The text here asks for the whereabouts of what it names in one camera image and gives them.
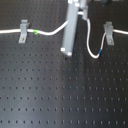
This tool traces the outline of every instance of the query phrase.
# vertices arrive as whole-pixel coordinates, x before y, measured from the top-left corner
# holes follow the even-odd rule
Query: white cable
[[[38,34],[42,34],[42,35],[46,35],[46,36],[55,35],[57,32],[59,32],[60,30],[62,30],[67,24],[68,24],[68,21],[64,22],[59,28],[57,28],[53,32],[43,32],[43,31],[37,30],[37,33]]]
[[[91,32],[91,23],[90,23],[90,20],[87,19],[87,26],[88,26],[88,32],[87,32],[87,49],[88,49],[88,52],[89,54],[91,55],[91,57],[93,57],[94,59],[97,59],[99,58],[99,55],[103,49],[103,46],[104,46],[104,39],[105,39],[105,36],[106,36],[106,33],[104,33],[103,35],[103,38],[102,38],[102,43],[101,43],[101,47],[100,47],[100,51],[97,55],[94,55],[91,50],[90,50],[90,47],[89,47],[89,38],[90,38],[90,32]]]
[[[128,32],[126,32],[126,31],[121,31],[121,30],[114,29],[113,32],[128,35]]]
[[[68,21],[64,22],[59,28],[57,28],[56,30],[54,30],[53,32],[43,32],[40,30],[35,30],[38,34],[42,34],[42,35],[47,35],[47,36],[51,36],[56,34],[57,32],[59,32],[60,30],[62,30],[66,25],[68,24]],[[33,29],[28,29],[28,32],[34,32]],[[17,33],[17,32],[21,32],[20,29],[12,29],[12,30],[1,30],[0,34],[6,34],[6,33]]]
[[[12,30],[0,30],[0,34],[6,34],[6,33],[17,33],[21,32],[20,29],[12,29]]]
[[[79,11],[78,12],[78,15],[83,15],[84,13],[82,11]]]

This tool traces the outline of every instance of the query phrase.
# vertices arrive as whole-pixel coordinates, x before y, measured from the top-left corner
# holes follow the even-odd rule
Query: black surface
[[[128,2],[90,4],[90,47],[99,51],[103,24],[128,31]],[[0,30],[52,31],[66,17],[66,0],[0,0]],[[86,22],[79,16],[72,58],[61,52],[63,30],[54,36],[0,35],[0,128],[127,128],[128,36],[114,34],[98,60],[86,48]]]

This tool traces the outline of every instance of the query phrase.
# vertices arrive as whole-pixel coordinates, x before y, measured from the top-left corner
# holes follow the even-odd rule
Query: green cable tie
[[[35,35],[38,35],[37,30],[33,30],[33,33],[34,33]]]

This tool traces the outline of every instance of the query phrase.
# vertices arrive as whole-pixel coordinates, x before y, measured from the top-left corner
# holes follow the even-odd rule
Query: metal mount
[[[106,24],[104,24],[104,30],[106,32],[107,44],[114,45],[112,22],[106,22]]]
[[[25,43],[27,38],[27,29],[29,27],[30,23],[28,23],[28,20],[22,20],[20,24],[21,29],[21,35],[19,39],[19,43]]]
[[[68,0],[68,10],[66,17],[66,21],[68,21],[68,24],[64,30],[63,42],[61,47],[61,52],[63,52],[67,56],[72,56],[79,9],[83,11],[83,20],[87,20],[88,0]]]

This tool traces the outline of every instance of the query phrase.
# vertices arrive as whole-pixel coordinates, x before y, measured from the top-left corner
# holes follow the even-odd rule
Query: screw
[[[110,39],[109,42],[112,43],[113,42],[112,39]]]
[[[24,38],[22,37],[21,40],[24,41]]]

